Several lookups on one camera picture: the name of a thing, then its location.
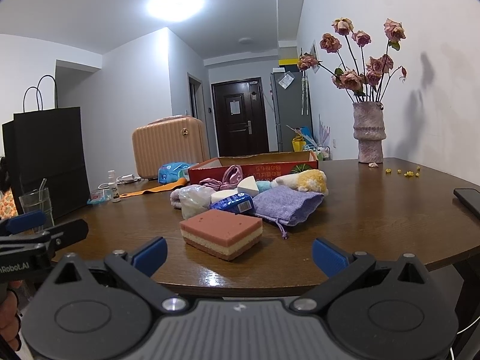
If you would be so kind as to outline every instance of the yellow stripe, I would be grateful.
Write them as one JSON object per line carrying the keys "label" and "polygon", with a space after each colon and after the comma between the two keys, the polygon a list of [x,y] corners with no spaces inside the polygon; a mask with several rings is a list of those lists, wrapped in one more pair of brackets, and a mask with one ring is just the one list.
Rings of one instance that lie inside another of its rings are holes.
{"label": "yellow stripe", "polygon": [[280,60],[278,61],[278,65],[279,65],[279,66],[282,66],[282,65],[296,65],[298,61],[299,61],[299,60],[296,59],[296,58],[293,58],[293,59],[280,59]]}

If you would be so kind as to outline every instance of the barcode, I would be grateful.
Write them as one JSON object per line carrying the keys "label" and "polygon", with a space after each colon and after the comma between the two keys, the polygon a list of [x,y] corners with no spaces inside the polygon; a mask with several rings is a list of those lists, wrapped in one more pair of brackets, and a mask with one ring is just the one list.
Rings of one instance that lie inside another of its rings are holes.
{"label": "barcode", "polygon": [[240,203],[237,207],[238,207],[238,212],[244,212],[251,209],[251,204],[247,200],[246,202]]}

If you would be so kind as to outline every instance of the blue wrapped package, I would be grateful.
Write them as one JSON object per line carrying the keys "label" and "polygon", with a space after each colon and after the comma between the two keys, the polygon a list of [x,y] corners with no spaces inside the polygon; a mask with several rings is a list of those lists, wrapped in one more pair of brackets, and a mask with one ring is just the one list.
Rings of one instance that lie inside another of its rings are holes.
{"label": "blue wrapped package", "polygon": [[241,192],[210,204],[210,209],[233,212],[234,214],[250,214],[254,212],[255,206],[252,197]]}

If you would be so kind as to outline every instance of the small spray bottle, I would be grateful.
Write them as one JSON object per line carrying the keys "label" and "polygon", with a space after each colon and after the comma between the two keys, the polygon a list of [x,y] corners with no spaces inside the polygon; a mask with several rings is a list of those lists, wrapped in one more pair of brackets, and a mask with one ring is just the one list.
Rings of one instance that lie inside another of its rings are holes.
{"label": "small spray bottle", "polygon": [[115,171],[109,170],[109,188],[112,192],[112,202],[120,201],[119,188],[117,186],[117,179],[115,178]]}

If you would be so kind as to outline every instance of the door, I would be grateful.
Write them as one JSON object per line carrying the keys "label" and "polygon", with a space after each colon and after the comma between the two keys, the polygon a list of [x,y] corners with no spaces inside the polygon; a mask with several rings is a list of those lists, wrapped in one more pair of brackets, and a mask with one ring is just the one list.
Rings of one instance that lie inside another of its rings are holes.
{"label": "door", "polygon": [[288,74],[293,77],[293,81],[286,89],[278,83],[285,73],[272,73],[271,75],[279,152],[293,151],[292,139],[296,133],[287,126],[292,128],[308,127],[313,132],[310,104],[305,103],[302,115],[302,73],[290,72]]}
{"label": "door", "polygon": [[260,78],[212,84],[218,152],[222,157],[268,152]]}
{"label": "door", "polygon": [[197,117],[196,90],[195,90],[195,84],[191,79],[189,79],[188,86],[189,86],[189,93],[190,93],[190,111],[191,111],[190,115],[193,117]]}

